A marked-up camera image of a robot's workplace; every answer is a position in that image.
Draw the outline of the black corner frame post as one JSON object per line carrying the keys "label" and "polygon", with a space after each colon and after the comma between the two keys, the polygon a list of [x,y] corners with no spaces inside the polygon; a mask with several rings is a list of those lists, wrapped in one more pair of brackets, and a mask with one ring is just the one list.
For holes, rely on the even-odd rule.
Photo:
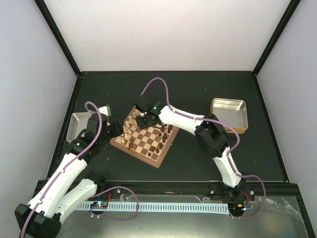
{"label": "black corner frame post", "polygon": [[55,37],[60,49],[62,50],[64,56],[66,57],[69,65],[71,66],[73,72],[78,77],[81,75],[81,70],[79,69],[63,35],[57,26],[47,4],[44,0],[34,0],[37,8],[39,9],[40,13],[42,14],[46,24],[48,25],[50,31],[52,32],[53,36]]}
{"label": "black corner frame post", "polygon": [[270,53],[274,49],[276,43],[278,42],[280,36],[282,35],[283,31],[285,30],[287,24],[289,23],[290,19],[292,18],[293,14],[295,13],[297,7],[299,6],[301,0],[291,0],[285,9],[281,19],[279,20],[273,34],[271,35],[264,51],[262,52],[255,68],[252,71],[254,76],[257,76],[262,67],[264,66],[266,60],[268,59]]}

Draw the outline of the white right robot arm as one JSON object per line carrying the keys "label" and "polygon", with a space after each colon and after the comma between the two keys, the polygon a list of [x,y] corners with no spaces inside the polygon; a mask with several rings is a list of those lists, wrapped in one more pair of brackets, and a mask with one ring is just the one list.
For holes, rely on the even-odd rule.
{"label": "white right robot arm", "polygon": [[162,101],[154,104],[142,98],[134,103],[134,107],[140,112],[140,115],[137,116],[137,124],[140,129],[161,123],[193,134],[200,150],[214,160],[221,174],[226,196],[231,200],[236,200],[243,194],[244,179],[233,161],[228,133],[224,128],[224,123],[220,122],[214,114],[194,115],[178,110]]}

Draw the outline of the black right corner frame post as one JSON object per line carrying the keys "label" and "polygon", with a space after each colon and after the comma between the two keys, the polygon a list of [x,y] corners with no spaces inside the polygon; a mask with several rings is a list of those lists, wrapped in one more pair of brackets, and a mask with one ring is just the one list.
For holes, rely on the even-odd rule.
{"label": "black right corner frame post", "polygon": [[270,53],[274,49],[276,43],[278,42],[280,36],[282,35],[283,31],[285,30],[287,24],[289,23],[290,19],[292,18],[293,14],[295,13],[297,7],[299,6],[301,0],[291,0],[285,9],[281,19],[279,20],[273,34],[271,35],[264,51],[262,52],[255,68],[252,71],[254,76],[257,76],[262,67],[264,66],[266,60],[268,59]]}

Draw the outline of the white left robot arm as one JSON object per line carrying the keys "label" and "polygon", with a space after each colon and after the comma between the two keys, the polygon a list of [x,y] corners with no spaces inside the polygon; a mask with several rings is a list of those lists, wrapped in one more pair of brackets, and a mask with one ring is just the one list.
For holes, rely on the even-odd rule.
{"label": "white left robot arm", "polygon": [[123,133],[121,119],[110,120],[105,114],[85,114],[83,122],[69,127],[73,140],[63,159],[44,187],[28,204],[14,211],[21,229],[20,237],[54,238],[69,215],[86,199],[103,197],[105,178],[89,174],[70,189],[89,162],[103,152],[112,138]]}

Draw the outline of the wooden chess board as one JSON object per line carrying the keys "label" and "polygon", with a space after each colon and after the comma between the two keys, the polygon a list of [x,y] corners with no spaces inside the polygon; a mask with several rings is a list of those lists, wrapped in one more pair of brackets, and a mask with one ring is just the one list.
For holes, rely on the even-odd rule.
{"label": "wooden chess board", "polygon": [[[133,108],[124,120],[123,134],[111,139],[110,144],[153,167],[159,168],[176,138],[179,128],[173,126],[170,133],[167,133],[168,124],[157,124],[146,129],[140,129],[136,122],[136,117],[139,115],[140,112]],[[165,133],[167,134],[165,143],[163,143],[162,137],[158,136],[159,132],[162,133],[162,137]],[[134,139],[134,143],[132,148],[128,150],[128,144],[131,138]],[[158,148],[159,153],[156,153],[156,150],[152,152],[152,146]]]}

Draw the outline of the tall brown chess piece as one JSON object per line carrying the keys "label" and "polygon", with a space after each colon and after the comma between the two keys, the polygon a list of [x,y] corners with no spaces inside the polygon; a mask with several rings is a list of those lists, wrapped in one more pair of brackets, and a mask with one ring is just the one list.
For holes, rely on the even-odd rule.
{"label": "tall brown chess piece", "polygon": [[134,139],[131,138],[129,141],[129,144],[128,144],[128,150],[130,150],[132,148],[133,143],[134,143]]}

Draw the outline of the gold metal tin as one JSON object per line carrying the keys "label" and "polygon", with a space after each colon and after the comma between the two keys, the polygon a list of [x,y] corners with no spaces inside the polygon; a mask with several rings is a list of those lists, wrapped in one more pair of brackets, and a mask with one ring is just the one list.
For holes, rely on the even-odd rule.
{"label": "gold metal tin", "polygon": [[213,98],[211,113],[223,123],[243,134],[248,129],[246,102],[238,99]]}

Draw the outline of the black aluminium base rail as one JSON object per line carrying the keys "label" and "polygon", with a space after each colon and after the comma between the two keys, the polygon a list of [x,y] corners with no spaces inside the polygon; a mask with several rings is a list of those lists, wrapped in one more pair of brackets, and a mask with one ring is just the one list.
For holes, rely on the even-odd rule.
{"label": "black aluminium base rail", "polygon": [[[233,203],[223,193],[219,181],[194,179],[123,177],[105,178],[105,187],[125,187],[112,193],[112,199],[136,193],[141,201]],[[74,212],[62,225],[60,238],[118,237],[310,237],[316,233],[297,184],[289,181],[246,180],[241,201],[253,205],[241,220],[214,214],[140,213],[135,219],[121,222],[108,218],[91,218],[88,213]]]}

